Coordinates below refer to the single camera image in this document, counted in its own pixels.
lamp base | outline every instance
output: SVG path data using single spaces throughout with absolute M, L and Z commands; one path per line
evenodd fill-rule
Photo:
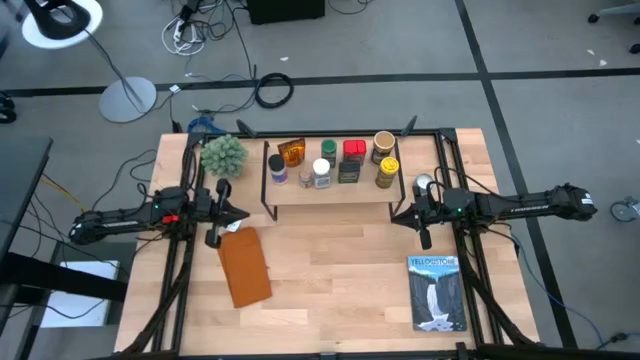
M 142 102 L 138 103 L 131 91 L 125 93 L 122 81 L 118 80 L 109 85 L 100 96 L 100 113 L 105 119 L 117 123 L 130 122 L 146 115 L 155 105 L 158 94 L 151 81 L 141 77 L 127 77 L 127 82 Z

waterfall image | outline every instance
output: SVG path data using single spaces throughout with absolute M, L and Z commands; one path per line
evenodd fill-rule
M 453 256 L 410 256 L 408 260 L 414 329 L 465 331 L 458 259 Z

green lid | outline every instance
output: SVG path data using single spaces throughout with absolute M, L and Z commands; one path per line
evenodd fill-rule
M 336 148 L 338 147 L 338 145 L 336 144 L 336 141 L 333 139 L 327 139 L 322 141 L 322 152 L 323 153 L 334 153 L 336 152 Z

brown notebook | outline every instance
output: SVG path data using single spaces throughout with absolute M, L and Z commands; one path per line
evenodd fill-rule
M 247 306 L 271 297 L 262 246 L 254 228 L 222 235 L 218 256 L 227 277 L 233 306 Z

wooden shelf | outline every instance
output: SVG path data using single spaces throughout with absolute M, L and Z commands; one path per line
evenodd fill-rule
M 287 168 L 289 180 L 286 184 L 277 185 L 271 179 L 269 169 L 266 169 L 265 202 L 269 206 L 281 205 L 320 205 L 320 204 L 365 204 L 365 203 L 397 203 L 403 199 L 403 184 L 401 181 L 402 166 L 393 185 L 388 189 L 381 189 L 375 184 L 378 165 L 371 162 L 373 139 L 363 138 L 367 142 L 367 155 L 360 168 L 360 178 L 356 184 L 338 183 L 338 164 L 342 161 L 342 142 L 349 138 L 333 138 L 338 143 L 336 167 L 331 169 L 331 187 L 325 189 L 303 189 L 298 185 L 298 174 L 304 169 L 311 170 L 313 161 L 321 157 L 320 144 L 324 138 L 306 138 L 305 161 L 294 168 Z M 278 144 L 292 139 L 279 139 L 278 142 L 268 143 L 266 162 L 269 156 L 278 153 Z M 398 158 L 397 147 L 391 153 Z

